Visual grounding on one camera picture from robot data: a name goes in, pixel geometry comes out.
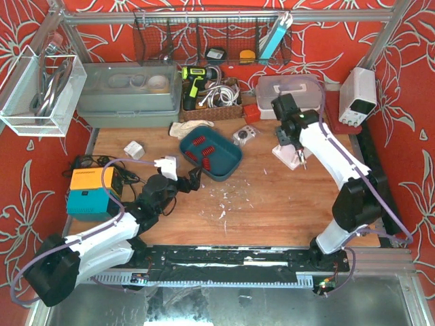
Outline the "large red spring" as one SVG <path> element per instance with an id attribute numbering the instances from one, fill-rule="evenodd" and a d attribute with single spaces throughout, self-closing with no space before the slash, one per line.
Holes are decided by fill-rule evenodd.
<path id="1" fill-rule="evenodd" d="M 192 141 L 192 144 L 193 144 L 194 146 L 199 146 L 200 144 L 204 143 L 205 140 L 206 140 L 205 136 L 201 135 L 201 136 L 195 138 L 195 139 Z"/>

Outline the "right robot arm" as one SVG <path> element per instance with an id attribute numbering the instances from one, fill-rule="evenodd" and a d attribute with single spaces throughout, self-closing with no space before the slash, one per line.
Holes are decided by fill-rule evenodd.
<path id="1" fill-rule="evenodd" d="M 316 253 L 331 255 L 381 216 L 383 207 L 371 189 L 382 189 L 385 181 L 337 141 L 316 110 L 301 111 L 291 94 L 278 96 L 271 105 L 281 122 L 276 128 L 279 146 L 292 149 L 292 159 L 300 165 L 306 164 L 306 152 L 314 155 L 337 185 L 333 220 L 310 245 Z"/>

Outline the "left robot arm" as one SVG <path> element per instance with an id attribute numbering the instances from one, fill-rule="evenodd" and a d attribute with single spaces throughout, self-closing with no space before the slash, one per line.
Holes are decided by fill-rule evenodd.
<path id="1" fill-rule="evenodd" d="M 62 237 L 48 236 L 23 276 L 47 306 L 65 300 L 83 281 L 114 266 L 128 263 L 136 250 L 146 247 L 139 236 L 152 228 L 178 193 L 196 191 L 201 185 L 201 167 L 187 177 L 170 179 L 152 175 L 137 199 L 112 219 L 85 232 Z"/>

